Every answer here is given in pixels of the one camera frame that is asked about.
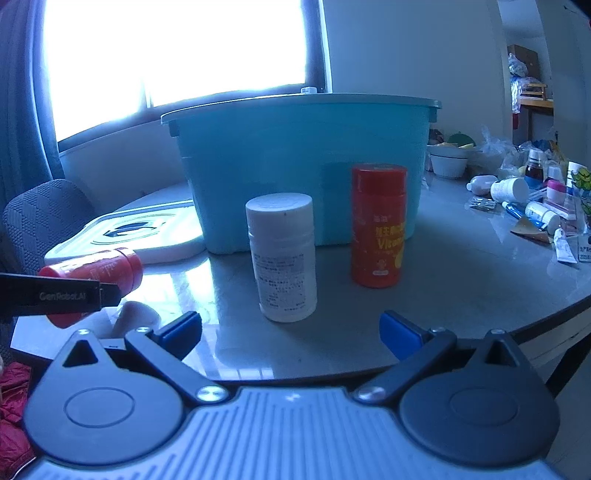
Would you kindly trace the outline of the red bottle sideways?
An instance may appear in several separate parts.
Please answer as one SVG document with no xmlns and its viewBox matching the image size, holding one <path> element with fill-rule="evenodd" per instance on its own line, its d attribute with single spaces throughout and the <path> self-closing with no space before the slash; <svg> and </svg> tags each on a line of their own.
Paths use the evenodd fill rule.
<svg viewBox="0 0 591 480">
<path fill-rule="evenodd" d="M 121 247 L 44 266 L 38 275 L 116 284 L 124 297 L 140 286 L 143 265 L 133 250 Z"/>
</svg>

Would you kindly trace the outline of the white bin lid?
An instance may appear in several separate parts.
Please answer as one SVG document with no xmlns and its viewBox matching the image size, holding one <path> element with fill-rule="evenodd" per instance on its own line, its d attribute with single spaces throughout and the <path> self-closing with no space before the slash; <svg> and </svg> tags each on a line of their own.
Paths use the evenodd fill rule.
<svg viewBox="0 0 591 480">
<path fill-rule="evenodd" d="M 49 250 L 44 262 L 51 265 L 117 248 L 134 251 L 144 265 L 197 256 L 205 245 L 193 203 L 177 201 L 102 215 Z"/>
</svg>

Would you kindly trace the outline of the white pill bottle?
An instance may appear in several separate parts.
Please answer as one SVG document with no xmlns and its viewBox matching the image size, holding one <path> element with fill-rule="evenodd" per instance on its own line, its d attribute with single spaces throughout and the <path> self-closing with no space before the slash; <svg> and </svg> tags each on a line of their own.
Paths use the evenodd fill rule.
<svg viewBox="0 0 591 480">
<path fill-rule="evenodd" d="M 294 323 L 318 303 L 311 196 L 274 193 L 245 204 L 259 308 L 267 319 Z"/>
</svg>

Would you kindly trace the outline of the grey fabric chair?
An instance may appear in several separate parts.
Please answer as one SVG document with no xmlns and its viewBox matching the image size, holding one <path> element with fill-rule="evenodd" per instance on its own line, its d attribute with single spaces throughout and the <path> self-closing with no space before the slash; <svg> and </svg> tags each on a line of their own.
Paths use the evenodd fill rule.
<svg viewBox="0 0 591 480">
<path fill-rule="evenodd" d="M 87 196 L 72 182 L 56 179 L 13 198 L 2 214 L 16 272 L 36 274 L 45 254 L 79 233 L 96 216 Z"/>
</svg>

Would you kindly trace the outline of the red jacket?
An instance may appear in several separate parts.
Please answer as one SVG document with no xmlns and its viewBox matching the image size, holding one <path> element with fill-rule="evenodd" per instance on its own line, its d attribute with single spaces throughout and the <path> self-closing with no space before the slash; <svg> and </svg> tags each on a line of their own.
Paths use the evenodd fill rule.
<svg viewBox="0 0 591 480">
<path fill-rule="evenodd" d="M 34 451 L 24 432 L 23 414 L 28 400 L 31 369 L 12 362 L 1 374 L 1 478 L 13 479 Z"/>
</svg>

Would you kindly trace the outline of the red vitamin bottle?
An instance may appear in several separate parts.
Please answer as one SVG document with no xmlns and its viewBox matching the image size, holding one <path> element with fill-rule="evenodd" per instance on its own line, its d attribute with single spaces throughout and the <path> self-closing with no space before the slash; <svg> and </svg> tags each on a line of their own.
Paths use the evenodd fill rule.
<svg viewBox="0 0 591 480">
<path fill-rule="evenodd" d="M 363 164 L 352 172 L 351 274 L 369 288 L 388 288 L 402 273 L 407 169 Z"/>
</svg>

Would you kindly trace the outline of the white ointment tube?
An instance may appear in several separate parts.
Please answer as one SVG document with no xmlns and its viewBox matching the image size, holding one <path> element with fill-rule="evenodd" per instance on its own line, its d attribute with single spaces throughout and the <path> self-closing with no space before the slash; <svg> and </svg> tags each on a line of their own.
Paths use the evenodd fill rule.
<svg viewBox="0 0 591 480">
<path fill-rule="evenodd" d="M 556 229 L 553 244 L 558 262 L 570 265 L 578 263 L 568 243 L 566 233 L 562 228 Z"/>
</svg>

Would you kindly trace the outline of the white bottle blue label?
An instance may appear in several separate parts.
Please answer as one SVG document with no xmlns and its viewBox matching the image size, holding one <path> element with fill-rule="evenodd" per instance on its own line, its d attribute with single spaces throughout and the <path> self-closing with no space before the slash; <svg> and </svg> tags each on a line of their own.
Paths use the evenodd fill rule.
<svg viewBox="0 0 591 480">
<path fill-rule="evenodd" d="M 561 227 L 561 217 L 549 209 L 543 203 L 529 202 L 525 208 L 525 215 L 532 223 L 536 223 L 540 229 L 553 235 Z"/>
</svg>

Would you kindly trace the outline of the white bottle lying down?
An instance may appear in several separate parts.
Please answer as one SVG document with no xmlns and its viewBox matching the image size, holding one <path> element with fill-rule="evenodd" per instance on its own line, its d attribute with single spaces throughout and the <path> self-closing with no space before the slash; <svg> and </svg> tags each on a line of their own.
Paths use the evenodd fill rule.
<svg viewBox="0 0 591 480">
<path fill-rule="evenodd" d="M 527 204 L 529 202 L 530 189 L 523 178 L 509 178 L 493 183 L 490 194 L 498 203 L 514 202 Z"/>
</svg>

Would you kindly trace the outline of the white bowl with fruit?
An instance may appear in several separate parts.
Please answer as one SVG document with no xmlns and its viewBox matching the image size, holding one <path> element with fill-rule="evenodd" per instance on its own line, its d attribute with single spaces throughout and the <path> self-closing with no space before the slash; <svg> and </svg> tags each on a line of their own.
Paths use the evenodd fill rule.
<svg viewBox="0 0 591 480">
<path fill-rule="evenodd" d="M 433 172 L 442 178 L 459 179 L 464 176 L 473 143 L 458 146 L 453 143 L 440 143 L 427 147 Z"/>
</svg>

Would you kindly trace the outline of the dark syrup bottle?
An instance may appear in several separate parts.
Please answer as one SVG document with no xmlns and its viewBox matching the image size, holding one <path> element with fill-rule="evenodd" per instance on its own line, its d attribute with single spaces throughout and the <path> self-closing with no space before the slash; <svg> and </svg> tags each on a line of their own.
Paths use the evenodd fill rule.
<svg viewBox="0 0 591 480">
<path fill-rule="evenodd" d="M 543 151 L 533 148 L 528 152 L 528 160 L 525 165 L 524 180 L 531 190 L 539 189 L 544 182 L 544 162 L 546 155 Z"/>
</svg>

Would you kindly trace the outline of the teal plastic storage bin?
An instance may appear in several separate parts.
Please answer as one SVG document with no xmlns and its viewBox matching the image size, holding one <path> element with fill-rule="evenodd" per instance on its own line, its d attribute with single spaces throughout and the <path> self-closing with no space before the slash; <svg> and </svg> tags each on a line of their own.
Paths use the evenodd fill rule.
<svg viewBox="0 0 591 480">
<path fill-rule="evenodd" d="M 311 196 L 318 245 L 349 243 L 360 164 L 406 168 L 411 238 L 441 107 L 408 96 L 307 93 L 183 108 L 161 121 L 178 146 L 205 248 L 221 255 L 249 250 L 245 204 L 273 193 Z"/>
</svg>

